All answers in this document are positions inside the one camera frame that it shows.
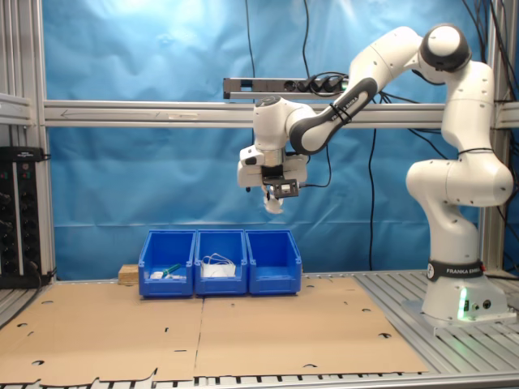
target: blue bin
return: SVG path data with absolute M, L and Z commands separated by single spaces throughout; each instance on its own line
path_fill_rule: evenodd
M 193 256 L 196 231 L 151 230 L 139 258 L 139 293 L 143 297 L 182 297 L 193 295 Z M 155 271 L 164 271 L 174 264 L 180 267 L 173 274 L 185 279 L 150 279 Z
M 202 277 L 202 260 L 218 253 L 236 265 L 235 277 Z M 247 293 L 248 262 L 243 230 L 200 230 L 196 238 L 195 292 L 200 296 Z
M 295 294 L 301 290 L 301 255 L 289 230 L 246 231 L 249 292 Z

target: cardboard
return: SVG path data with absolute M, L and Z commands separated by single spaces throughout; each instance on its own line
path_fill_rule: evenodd
M 192 379 L 201 313 L 200 299 L 141 300 L 137 286 L 55 285 L 0 331 L 0 383 Z
M 0 384 L 139 381 L 154 371 L 155 381 L 178 381 L 427 369 L 352 279 L 304 280 L 298 296 L 205 300 L 57 284 L 0 331 Z
M 423 371 L 350 278 L 304 280 L 296 297 L 205 299 L 196 376 Z

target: metal grating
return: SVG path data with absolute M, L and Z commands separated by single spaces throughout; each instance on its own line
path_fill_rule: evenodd
M 519 387 L 519 324 L 449 328 L 433 336 L 401 307 L 423 298 L 424 271 L 307 274 L 307 278 L 352 276 L 384 311 L 391 324 L 423 359 L 425 374 L 332 374 L 261 377 L 195 378 L 192 381 L 99 382 L 68 389 L 169 389 L 171 387 Z M 519 283 L 495 281 L 510 296 L 519 296 Z M 0 323 L 16 311 L 32 291 L 0 290 Z M 0 385 L 0 389 L 40 389 L 39 385 Z

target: horizontal aluminum bar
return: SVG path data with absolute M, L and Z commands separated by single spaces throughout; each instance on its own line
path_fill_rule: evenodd
M 504 103 L 497 114 L 497 128 L 519 127 L 519 102 Z
M 321 92 L 316 95 L 312 92 L 231 92 L 229 98 L 232 99 L 263 99 L 267 96 L 276 95 L 286 100 L 330 100 L 334 101 L 339 95 L 335 93 Z
M 313 104 L 320 112 L 328 105 Z M 45 102 L 46 126 L 250 128 L 253 104 L 66 101 Z M 350 128 L 439 128 L 444 105 L 368 105 Z
M 28 126 L 31 121 L 29 100 L 0 93 L 0 124 Z

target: green marker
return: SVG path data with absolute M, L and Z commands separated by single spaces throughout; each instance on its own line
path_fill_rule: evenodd
M 165 269 L 163 272 L 162 272 L 162 277 L 166 277 L 168 274 L 171 274 L 173 273 L 175 270 L 178 270 L 179 268 L 181 267 L 180 263 L 177 263 L 176 265 L 173 265 L 172 267 L 170 267 L 169 269 Z

